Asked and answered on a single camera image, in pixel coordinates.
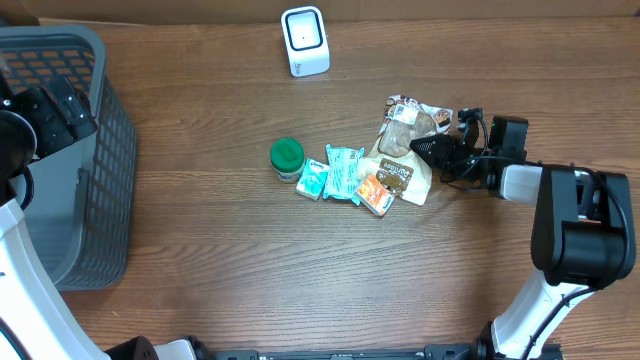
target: green lid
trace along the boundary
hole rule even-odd
[[[304,164],[304,150],[292,138],[280,139],[271,147],[271,164],[276,170],[292,173]]]

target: snack package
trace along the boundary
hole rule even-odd
[[[393,195],[372,174],[362,179],[356,189],[356,196],[378,216],[384,216],[393,203]]]
[[[349,148],[332,148],[327,144],[327,158],[329,159],[329,175],[322,197],[327,199],[351,200],[360,205],[360,199],[354,196],[358,186],[358,161],[364,155],[364,148],[354,150]]]
[[[329,165],[325,165],[313,159],[307,159],[302,170],[302,176],[296,185],[296,192],[314,201],[318,201],[327,182]]]
[[[411,140],[446,133],[453,110],[390,96],[384,121],[369,155],[358,164],[358,177],[374,175],[394,196],[424,205],[431,189],[431,168],[414,153]]]

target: white device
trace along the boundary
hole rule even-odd
[[[540,166],[507,166],[500,180],[500,196],[509,201],[536,206],[541,176]]]
[[[289,9],[280,21],[291,75],[302,77],[329,70],[329,44],[320,10],[315,6]]]

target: wood grain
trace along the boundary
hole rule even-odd
[[[20,0],[39,18],[149,25],[279,23],[315,5],[325,21],[633,16],[639,0]]]
[[[213,349],[470,341],[532,269],[533,209],[434,184],[383,218],[278,182],[283,136],[370,149],[388,95],[530,121],[529,159],[626,173],[640,213],[640,22],[328,24],[331,70],[293,79],[279,25],[98,28],[140,136],[128,272],[66,294],[107,348],[194,334]],[[640,275],[553,334],[567,359],[635,359]]]

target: label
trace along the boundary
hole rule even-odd
[[[304,166],[301,166],[300,169],[292,173],[283,173],[280,170],[276,169],[275,167],[273,169],[276,171],[276,177],[278,178],[278,180],[286,183],[294,183],[300,180],[300,175],[302,175],[302,170],[304,169]]]
[[[380,168],[376,173],[376,178],[387,187],[393,195],[399,196],[409,186],[409,181],[413,175],[413,168],[398,164],[389,159],[380,161]]]
[[[406,105],[396,105],[396,110],[393,112],[391,119],[413,125],[416,123],[417,117],[418,109],[410,108]]]
[[[329,165],[325,165],[319,161],[315,161],[313,159],[309,159],[309,167],[311,170],[320,172],[320,171],[329,171]]]
[[[356,191],[365,205],[378,216],[383,216],[393,202],[393,196],[371,174],[367,175]]]

